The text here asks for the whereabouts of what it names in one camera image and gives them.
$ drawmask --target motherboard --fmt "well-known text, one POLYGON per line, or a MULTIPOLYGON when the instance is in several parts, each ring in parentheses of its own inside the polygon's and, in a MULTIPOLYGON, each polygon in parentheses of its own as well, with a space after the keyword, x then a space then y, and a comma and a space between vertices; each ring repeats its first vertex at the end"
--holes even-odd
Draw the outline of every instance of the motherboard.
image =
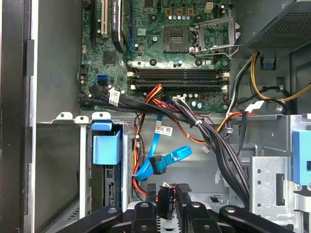
POLYGON ((97 84, 144 100, 162 84, 193 111, 224 112, 230 8, 228 0, 84 0, 82 95, 97 84))

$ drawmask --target blue clip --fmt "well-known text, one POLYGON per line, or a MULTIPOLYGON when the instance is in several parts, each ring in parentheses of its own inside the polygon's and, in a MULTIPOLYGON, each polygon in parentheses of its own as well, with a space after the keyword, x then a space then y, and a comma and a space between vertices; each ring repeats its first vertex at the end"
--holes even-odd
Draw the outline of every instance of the blue clip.
POLYGON ((117 165, 121 160, 119 130, 115 136, 93 137, 93 164, 117 165))
POLYGON ((311 131, 293 131, 293 181, 311 183, 311 131))
POLYGON ((92 130, 94 131, 111 131, 111 129, 112 129, 111 121, 98 120, 92 124, 92 130))
POLYGON ((142 181, 147 177, 151 176, 152 174, 163 174, 165 173, 167 166, 181 161, 191 154, 191 148, 189 146, 185 146, 178 148, 165 156, 158 155, 151 157, 149 158, 151 166, 147 168, 144 172, 138 174, 135 178, 137 181, 142 181))

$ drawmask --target green circuit board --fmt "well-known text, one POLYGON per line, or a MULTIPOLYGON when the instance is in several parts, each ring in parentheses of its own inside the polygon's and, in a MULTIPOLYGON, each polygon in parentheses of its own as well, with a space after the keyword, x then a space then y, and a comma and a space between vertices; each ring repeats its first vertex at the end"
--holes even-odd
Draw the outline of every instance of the green circuit board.
MULTIPOLYGON (((227 0, 213 0, 214 8, 224 4, 225 9, 220 13, 215 9, 211 13, 206 13, 204 8, 206 0, 132 0, 126 6, 130 12, 125 16, 129 22, 128 52, 121 54, 117 52, 110 36, 107 38, 98 35, 96 46, 90 41, 90 18, 89 10, 83 10, 82 22, 82 61, 84 82, 81 85, 81 92, 88 94, 89 86, 97 82, 98 75, 108 77, 106 85, 111 85, 117 90, 123 90, 125 95, 138 100, 145 99, 145 91, 137 91, 130 88, 127 72, 131 68, 138 69, 197 69, 197 70, 217 70, 228 71, 229 59, 225 55, 209 56, 209 59, 200 59, 202 64, 197 66, 198 58, 189 54, 189 46, 194 42, 191 36, 191 26, 196 22, 208 21, 220 17, 227 17, 229 7, 227 0), (178 30, 182 35, 189 35, 189 40, 181 41, 180 36, 175 32, 178 30), (165 46, 168 44, 167 38, 176 42, 175 46, 165 46), (176 66, 176 62, 182 61, 182 65, 176 66)), ((109 15, 112 6, 108 1, 109 15)), ((96 16, 101 19, 102 2, 97 0, 96 16)), ((224 45, 228 43, 228 27, 226 24, 207 28, 205 32, 206 44, 224 45)), ((196 112, 224 112, 225 91, 217 90, 176 90, 166 91, 171 96, 187 95, 186 102, 196 112)), ((81 106, 87 110, 102 110, 98 106, 81 106)))

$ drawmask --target cable tie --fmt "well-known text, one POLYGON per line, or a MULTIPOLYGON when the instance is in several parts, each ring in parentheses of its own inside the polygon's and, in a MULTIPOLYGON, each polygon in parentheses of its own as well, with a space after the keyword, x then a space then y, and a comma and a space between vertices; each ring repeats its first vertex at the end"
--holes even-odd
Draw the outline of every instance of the cable tie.
POLYGON ((202 124, 202 121, 201 120, 197 120, 194 125, 196 126, 197 124, 202 124))

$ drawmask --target power supply vent grille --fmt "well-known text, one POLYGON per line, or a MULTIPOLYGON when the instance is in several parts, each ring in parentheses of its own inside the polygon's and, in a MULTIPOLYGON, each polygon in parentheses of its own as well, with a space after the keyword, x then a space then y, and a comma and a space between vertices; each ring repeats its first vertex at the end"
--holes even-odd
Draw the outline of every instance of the power supply vent grille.
POLYGON ((311 40, 311 13, 288 13, 249 48, 295 49, 311 40))

